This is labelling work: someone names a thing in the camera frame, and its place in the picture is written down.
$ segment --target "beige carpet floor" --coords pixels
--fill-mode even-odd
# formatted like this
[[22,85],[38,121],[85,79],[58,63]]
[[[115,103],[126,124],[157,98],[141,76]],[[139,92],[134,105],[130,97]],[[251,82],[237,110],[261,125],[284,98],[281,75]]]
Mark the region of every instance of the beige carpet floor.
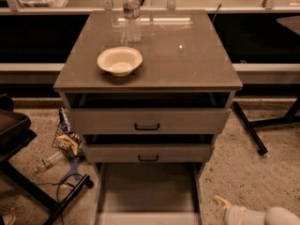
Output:
[[[42,158],[56,151],[53,139],[61,100],[18,99],[15,102],[15,111],[29,115],[37,138],[14,156],[11,164],[34,183],[57,183],[70,169],[66,160],[46,172],[34,173],[34,169]],[[257,120],[284,115],[293,100],[238,99],[238,102],[250,120]],[[243,123],[231,113],[200,179],[204,225],[224,224],[224,212],[213,200],[216,195],[248,209],[264,211],[271,206],[282,206],[300,216],[300,125],[261,128],[259,135],[269,151],[267,156],[258,155],[257,146]],[[78,167],[78,172],[88,173],[95,186],[85,187],[64,212],[66,225],[93,224],[95,219],[98,177],[87,161]],[[76,183],[73,177],[69,182]],[[55,199],[57,186],[40,187]],[[68,192],[68,187],[61,187],[59,199]],[[49,215],[39,202],[0,173],[0,213],[9,212],[17,216],[16,225],[43,224]],[[63,224],[61,218],[54,224]]]

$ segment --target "bottom drawer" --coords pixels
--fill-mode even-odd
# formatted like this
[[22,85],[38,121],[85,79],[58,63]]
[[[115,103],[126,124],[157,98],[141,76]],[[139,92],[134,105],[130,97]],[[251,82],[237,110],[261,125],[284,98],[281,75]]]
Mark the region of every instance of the bottom drawer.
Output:
[[89,162],[205,162],[212,135],[108,135],[86,139]]
[[100,170],[97,225],[201,225],[192,163],[111,163]]

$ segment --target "desk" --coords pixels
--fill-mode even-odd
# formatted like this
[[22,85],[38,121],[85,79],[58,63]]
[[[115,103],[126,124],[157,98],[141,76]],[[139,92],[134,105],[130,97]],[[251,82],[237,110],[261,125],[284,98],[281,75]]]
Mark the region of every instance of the desk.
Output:
[[[97,65],[118,46],[142,54],[126,77]],[[200,167],[241,87],[204,11],[143,11],[139,43],[122,12],[92,12],[54,90],[99,175],[95,224],[202,224]]]

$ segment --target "black handle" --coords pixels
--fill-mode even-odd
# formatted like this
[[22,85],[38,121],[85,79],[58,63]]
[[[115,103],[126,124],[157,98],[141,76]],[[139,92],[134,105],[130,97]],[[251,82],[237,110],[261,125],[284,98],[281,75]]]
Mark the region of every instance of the black handle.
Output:
[[139,161],[158,161],[159,156],[156,155],[154,158],[142,158],[141,155],[138,155]]
[[134,128],[138,131],[157,131],[159,130],[159,127],[159,124],[157,124],[156,127],[139,127],[138,124],[134,124]]

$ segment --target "white bowl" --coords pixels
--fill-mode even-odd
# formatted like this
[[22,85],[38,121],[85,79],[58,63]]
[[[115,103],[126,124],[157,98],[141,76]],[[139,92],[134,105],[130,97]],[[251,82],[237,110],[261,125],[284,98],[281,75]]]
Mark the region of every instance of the white bowl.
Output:
[[135,49],[116,47],[100,54],[97,65],[114,76],[122,77],[137,68],[142,60],[142,55]]

